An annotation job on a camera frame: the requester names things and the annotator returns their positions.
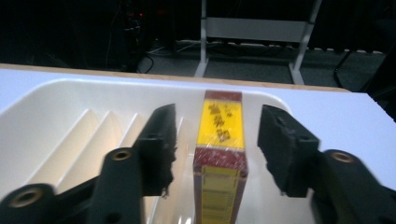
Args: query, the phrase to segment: white tray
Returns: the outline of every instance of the white tray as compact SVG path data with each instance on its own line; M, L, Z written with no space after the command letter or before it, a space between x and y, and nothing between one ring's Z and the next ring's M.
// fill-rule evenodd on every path
M389 167L395 170L395 152L387 148L393 147L392 151L396 148L394 135L389 135L396 128L388 124L390 119L367 95L0 70L0 76L10 77L9 74L18 74L18 78L35 77L32 77L33 84L26 84L25 91L10 93L13 100L9 101L4 95L0 98L3 100L0 107L0 198L24 184L37 182L51 183L58 192L63 192L98 175L104 155L111 149L131 146L155 108L176 104L175 180L167 199L146 199L147 223L193 223L192 159L207 89L243 92L249 176L237 223L313 223L309 200L280 196L266 170L264 157L256 146L262 105L274 105L291 114L297 112L296 118L323 140L321 148L324 145L324 149L347 150L342 147L348 147L347 151L363 157L364 161L371 158L369 167L374 166L380 180L385 180L390 188L396 186L395 177L384 175L391 170L384 170L376 162L393 161ZM363 105L347 104L356 101ZM356 133L361 129L357 124L366 123L352 117L361 107L369 110L371 116L373 113L380 115L377 122L386 124L386 127L375 125L380 133L386 133L385 137L382 135L382 140L385 139L382 143L386 145L377 147L376 154L358 148L361 143L356 144L370 135L365 131ZM340 120L346 116L350 120ZM381 142L376 134L372 137L373 141ZM386 153L393 157L384 157Z

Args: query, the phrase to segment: metal stand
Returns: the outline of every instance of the metal stand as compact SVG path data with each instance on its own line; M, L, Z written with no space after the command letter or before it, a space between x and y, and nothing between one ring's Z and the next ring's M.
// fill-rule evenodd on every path
M299 42L300 50L294 63L290 63L290 73L294 84L304 85L300 73L309 38L315 26L321 0L316 0L309 21L268 21L249 19L210 18L206 16L206 0L202 1L201 17L201 61L195 77L203 77L207 67L206 37L237 39L274 40Z

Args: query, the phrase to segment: white surface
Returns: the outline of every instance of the white surface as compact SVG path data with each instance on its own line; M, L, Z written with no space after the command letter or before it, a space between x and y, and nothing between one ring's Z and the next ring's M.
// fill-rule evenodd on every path
M171 197L148 202L149 212L155 212L148 222L191 222L191 153L206 89L244 93L250 172L238 223L312 223L308 200L280 196L266 171L256 147L262 104L288 108L321 140L320 150L342 149L358 156L383 185L396 189L396 125L366 94L2 69L0 198L26 183L46 180L62 191L96 175L98 155L131 144L154 108L176 103L176 179ZM75 151L65 153L68 147ZM52 164L59 166L51 170Z

